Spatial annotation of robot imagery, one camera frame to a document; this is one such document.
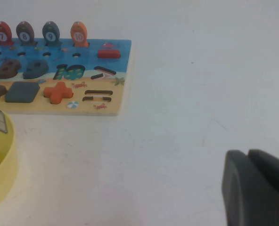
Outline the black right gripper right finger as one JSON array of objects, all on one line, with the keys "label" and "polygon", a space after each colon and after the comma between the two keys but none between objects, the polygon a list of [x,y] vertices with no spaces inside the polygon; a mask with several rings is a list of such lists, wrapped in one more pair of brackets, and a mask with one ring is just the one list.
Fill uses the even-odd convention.
[{"label": "black right gripper right finger", "polygon": [[249,150],[248,157],[268,183],[279,191],[279,159],[260,149]]}]

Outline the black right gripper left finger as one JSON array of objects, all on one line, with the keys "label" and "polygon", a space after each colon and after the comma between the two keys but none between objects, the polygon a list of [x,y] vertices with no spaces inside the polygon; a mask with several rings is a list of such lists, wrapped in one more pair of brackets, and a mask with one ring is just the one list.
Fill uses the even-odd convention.
[{"label": "black right gripper left finger", "polygon": [[279,191],[240,150],[226,153],[222,196],[229,226],[279,226]]}]

